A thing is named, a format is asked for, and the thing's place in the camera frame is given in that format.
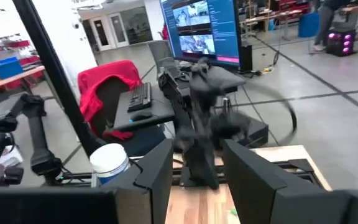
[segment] white bucket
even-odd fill
[[[111,143],[94,151],[89,158],[92,168],[101,184],[105,184],[129,168],[124,147]]]

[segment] person's leg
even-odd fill
[[[320,25],[317,36],[314,40],[314,45],[319,45],[321,41],[326,39],[326,35],[328,34],[329,28],[331,27],[334,12],[326,6],[321,6],[318,9],[318,14],[320,18]]]

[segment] sneaker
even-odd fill
[[[323,51],[323,50],[326,49],[326,47],[323,46],[323,45],[321,45],[321,44],[317,44],[317,45],[314,45],[314,46],[313,46],[313,49],[314,49],[315,51]]]

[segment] red cloth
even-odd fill
[[[164,27],[162,28],[162,38],[164,40],[168,40],[169,39],[169,34],[168,34],[168,28],[167,25],[164,24]]]
[[[110,77],[121,79],[128,84],[130,90],[142,83],[137,68],[130,60],[111,62],[81,72],[78,74],[78,88],[81,93],[80,110],[85,121],[90,122],[93,116],[103,108],[103,102],[99,100],[96,90],[100,84]],[[132,133],[122,133],[120,131],[103,133],[103,135],[114,136],[121,140],[132,137]]]
[[[90,122],[93,118],[93,116],[103,108],[103,102],[99,100],[96,90],[102,84],[104,81],[106,81],[108,78],[111,77],[117,77],[121,79],[123,82],[129,85],[129,89],[133,89],[135,86],[137,86],[139,83],[130,79],[127,79],[123,77],[122,75],[108,75],[99,83],[92,86],[91,89],[89,89],[85,94],[81,95],[81,102],[80,102],[80,110],[82,115],[84,116],[85,121]],[[116,138],[119,138],[121,140],[126,140],[130,137],[132,137],[132,133],[122,133],[120,131],[113,131],[111,133],[103,133],[103,135],[106,136],[114,136]]]
[[[100,65],[78,74],[78,88],[83,95],[93,85],[99,83],[107,75],[118,74],[126,79],[142,83],[137,68],[130,60],[121,60]]]

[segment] monitor bezel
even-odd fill
[[[164,13],[164,8],[162,6],[163,2],[166,2],[169,0],[160,0],[160,7],[161,7],[161,11],[162,11],[162,16],[164,17],[164,23],[167,26],[167,31],[169,33],[169,29],[168,29],[168,24],[167,24],[167,18],[165,17],[165,13]],[[238,14],[238,5],[237,5],[237,1],[236,0],[231,0],[233,3],[233,13],[234,13],[234,22],[236,23],[236,34],[237,34],[237,51],[239,53],[239,63],[238,65],[233,65],[233,64],[228,64],[225,62],[221,62],[218,60],[210,60],[209,62],[211,63],[211,65],[214,66],[219,66],[219,67],[224,67],[224,68],[238,68],[241,69],[242,68],[242,54],[241,54],[241,33],[240,33],[240,23],[239,23],[239,14]],[[169,46],[170,46],[170,50],[172,51],[172,55],[173,55],[173,59],[175,60],[181,60],[181,61],[185,61],[185,62],[197,62],[199,60],[199,58],[186,58],[186,57],[176,57],[173,47],[172,47],[172,41],[169,35]]]

